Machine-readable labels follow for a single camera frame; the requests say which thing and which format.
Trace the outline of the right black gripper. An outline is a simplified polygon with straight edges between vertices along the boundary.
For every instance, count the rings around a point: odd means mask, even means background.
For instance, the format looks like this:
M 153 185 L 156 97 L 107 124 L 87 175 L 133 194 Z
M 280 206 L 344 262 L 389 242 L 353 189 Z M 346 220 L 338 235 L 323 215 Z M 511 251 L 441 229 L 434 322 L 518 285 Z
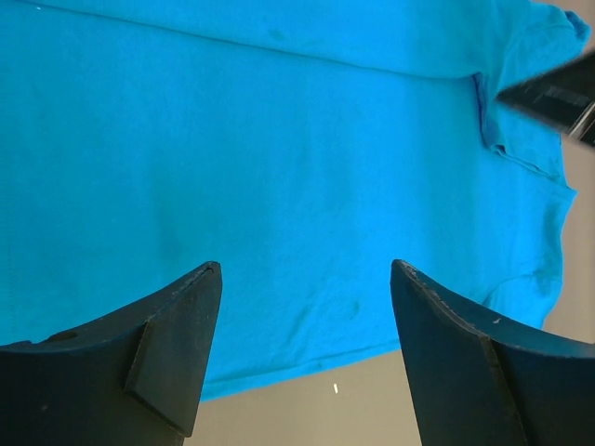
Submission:
M 567 137 L 594 145 L 594 51 L 503 89 L 497 100 Z

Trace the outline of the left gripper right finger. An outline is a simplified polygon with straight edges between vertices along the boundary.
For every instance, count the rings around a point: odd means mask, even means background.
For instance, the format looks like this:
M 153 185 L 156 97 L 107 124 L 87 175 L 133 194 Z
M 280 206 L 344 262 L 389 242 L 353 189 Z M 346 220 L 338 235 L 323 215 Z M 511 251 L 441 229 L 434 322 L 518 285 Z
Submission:
M 593 345 L 514 321 L 402 260 L 390 291 L 422 444 L 593 444 Z

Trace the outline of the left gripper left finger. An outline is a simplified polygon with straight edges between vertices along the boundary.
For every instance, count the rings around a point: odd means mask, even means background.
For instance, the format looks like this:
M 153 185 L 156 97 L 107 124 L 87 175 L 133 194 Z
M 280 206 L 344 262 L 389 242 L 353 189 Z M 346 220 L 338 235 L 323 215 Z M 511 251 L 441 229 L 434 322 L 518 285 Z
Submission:
M 207 262 L 94 321 L 1 349 L 5 445 L 180 445 L 192 435 L 222 294 Z

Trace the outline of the blue t shirt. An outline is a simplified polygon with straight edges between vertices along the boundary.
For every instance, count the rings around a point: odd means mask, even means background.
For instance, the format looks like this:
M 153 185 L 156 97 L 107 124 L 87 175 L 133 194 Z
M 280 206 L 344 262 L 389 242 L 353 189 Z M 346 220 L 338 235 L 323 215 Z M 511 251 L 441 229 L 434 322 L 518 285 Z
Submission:
M 539 328 L 575 192 L 496 102 L 577 56 L 536 1 L 5 1 L 1 341 L 216 261 L 207 400 L 399 346 L 390 265 Z

